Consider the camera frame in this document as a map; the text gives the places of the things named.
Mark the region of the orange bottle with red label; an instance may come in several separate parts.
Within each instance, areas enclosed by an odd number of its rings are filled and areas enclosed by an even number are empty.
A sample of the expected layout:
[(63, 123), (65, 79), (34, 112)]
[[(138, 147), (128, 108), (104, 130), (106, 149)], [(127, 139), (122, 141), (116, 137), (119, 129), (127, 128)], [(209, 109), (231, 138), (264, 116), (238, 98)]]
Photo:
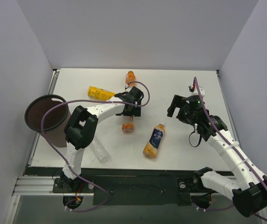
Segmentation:
[(134, 132), (134, 117), (133, 116), (123, 116), (122, 131), (123, 133), (133, 133)]

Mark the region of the yellow label bottle blue cap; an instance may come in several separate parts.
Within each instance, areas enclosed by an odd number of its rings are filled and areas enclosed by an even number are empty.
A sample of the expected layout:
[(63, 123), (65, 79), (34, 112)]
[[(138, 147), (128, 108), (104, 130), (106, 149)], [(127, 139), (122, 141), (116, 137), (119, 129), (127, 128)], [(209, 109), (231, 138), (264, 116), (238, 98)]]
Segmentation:
[(96, 100), (107, 101), (114, 97), (115, 93), (94, 86), (90, 86), (88, 88), (87, 95), (88, 97)]

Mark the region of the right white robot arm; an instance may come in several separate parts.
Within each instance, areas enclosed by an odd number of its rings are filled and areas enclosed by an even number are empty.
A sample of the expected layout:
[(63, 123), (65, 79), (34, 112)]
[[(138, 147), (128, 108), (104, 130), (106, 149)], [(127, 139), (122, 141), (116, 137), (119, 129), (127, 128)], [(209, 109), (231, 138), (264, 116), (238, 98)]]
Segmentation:
[(167, 110), (168, 117), (173, 116), (176, 108), (179, 108), (176, 118), (191, 125), (194, 132), (217, 151), (235, 176), (231, 180), (205, 167), (195, 172), (193, 187), (198, 191), (211, 189), (222, 194), (232, 200), (237, 211), (245, 217), (266, 208), (267, 176), (241, 150), (223, 120), (209, 115), (198, 95), (187, 98), (175, 95)]

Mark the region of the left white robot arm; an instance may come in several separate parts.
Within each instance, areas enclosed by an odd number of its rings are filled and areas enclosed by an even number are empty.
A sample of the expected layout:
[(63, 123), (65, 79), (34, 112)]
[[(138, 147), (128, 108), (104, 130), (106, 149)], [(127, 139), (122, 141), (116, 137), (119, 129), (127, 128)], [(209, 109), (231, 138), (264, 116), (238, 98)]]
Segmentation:
[(133, 86), (107, 101), (87, 108), (79, 105), (74, 109), (64, 128), (67, 153), (61, 180), (65, 189), (69, 192), (79, 189), (84, 149), (92, 143), (97, 125), (115, 115), (140, 117), (143, 98), (144, 93)]

